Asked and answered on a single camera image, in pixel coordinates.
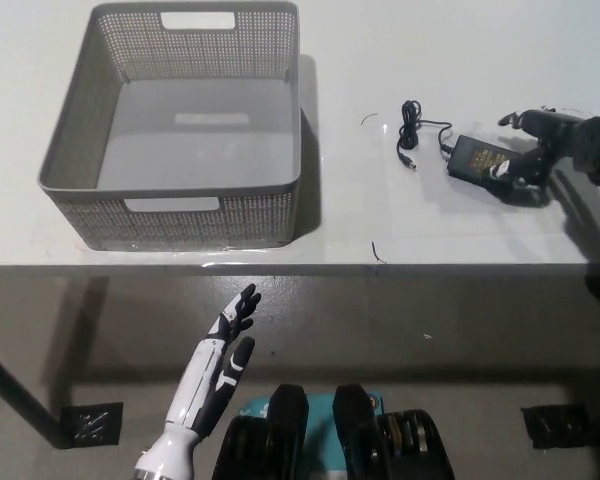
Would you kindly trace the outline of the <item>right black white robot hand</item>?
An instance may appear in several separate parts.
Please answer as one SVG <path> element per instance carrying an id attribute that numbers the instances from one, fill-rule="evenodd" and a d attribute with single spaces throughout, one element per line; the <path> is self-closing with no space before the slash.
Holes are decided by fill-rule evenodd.
<path id="1" fill-rule="evenodd" d="M 558 113 L 555 109 L 512 112 L 498 121 L 501 127 L 522 130 L 536 139 L 536 146 L 524 153 L 509 154 L 483 171 L 494 184 L 511 188 L 546 186 L 553 167 L 571 153 L 571 136 L 582 118 Z"/>

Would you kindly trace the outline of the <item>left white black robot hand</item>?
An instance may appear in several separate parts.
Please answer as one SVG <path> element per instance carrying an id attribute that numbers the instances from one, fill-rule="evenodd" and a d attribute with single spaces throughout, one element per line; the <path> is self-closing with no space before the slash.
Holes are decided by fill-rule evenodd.
<path id="1" fill-rule="evenodd" d="M 250 284 L 218 314 L 196 346 L 176 389 L 161 435 L 136 462 L 134 479 L 193 479 L 194 450 L 224 414 L 255 348 L 240 334 L 253 325 L 261 294 Z"/>

